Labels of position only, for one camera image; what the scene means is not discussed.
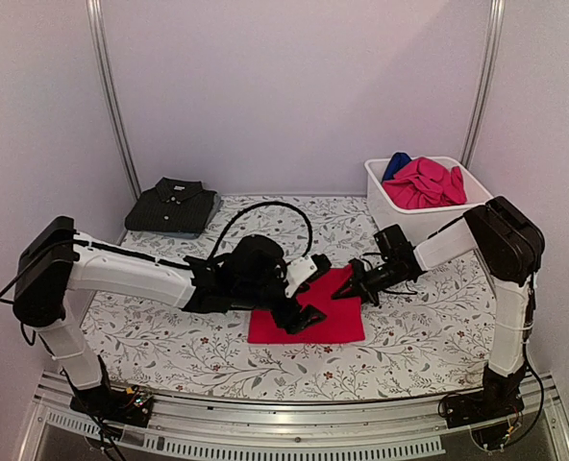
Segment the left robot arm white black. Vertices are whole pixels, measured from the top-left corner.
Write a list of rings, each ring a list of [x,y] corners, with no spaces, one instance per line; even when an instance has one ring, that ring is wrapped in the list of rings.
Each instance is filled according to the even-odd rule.
[[[56,218],[23,252],[18,270],[0,292],[22,328],[31,328],[60,364],[72,391],[71,408],[97,420],[147,426],[153,408],[148,390],[112,386],[103,358],[88,344],[64,307],[71,291],[114,299],[160,303],[189,315],[259,312],[278,330],[294,335],[325,319],[298,294],[328,273],[324,255],[305,247],[287,259],[282,247],[260,234],[245,234],[229,251],[213,241],[205,257],[169,260],[95,239]]]

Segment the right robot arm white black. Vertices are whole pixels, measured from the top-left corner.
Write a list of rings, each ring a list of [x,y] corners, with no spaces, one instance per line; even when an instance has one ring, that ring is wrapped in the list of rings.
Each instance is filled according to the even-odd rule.
[[[466,209],[418,243],[410,242],[397,224],[379,230],[374,240],[382,263],[369,269],[362,260],[353,259],[353,273],[333,299],[358,297],[376,304],[390,288],[473,255],[494,304],[491,349],[484,360],[480,390],[448,394],[439,411],[450,428],[522,411],[520,385],[532,370],[528,343],[545,250],[540,228],[506,197],[497,196]]]

